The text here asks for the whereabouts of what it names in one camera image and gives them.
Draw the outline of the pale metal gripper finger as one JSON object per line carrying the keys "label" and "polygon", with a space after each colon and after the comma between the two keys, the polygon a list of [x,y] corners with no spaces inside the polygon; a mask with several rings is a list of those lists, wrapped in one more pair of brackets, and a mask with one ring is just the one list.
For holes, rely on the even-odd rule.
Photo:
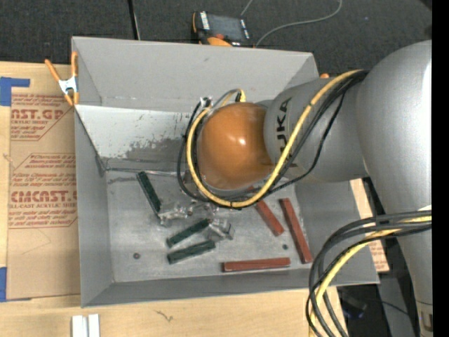
{"label": "pale metal gripper finger", "polygon": [[168,227],[175,220],[191,218],[213,218],[217,213],[217,207],[208,202],[190,201],[189,203],[173,202],[161,207],[157,213],[162,226]]}
{"label": "pale metal gripper finger", "polygon": [[224,239],[233,240],[235,229],[227,220],[213,220],[208,227],[207,238],[213,242],[219,242]]}

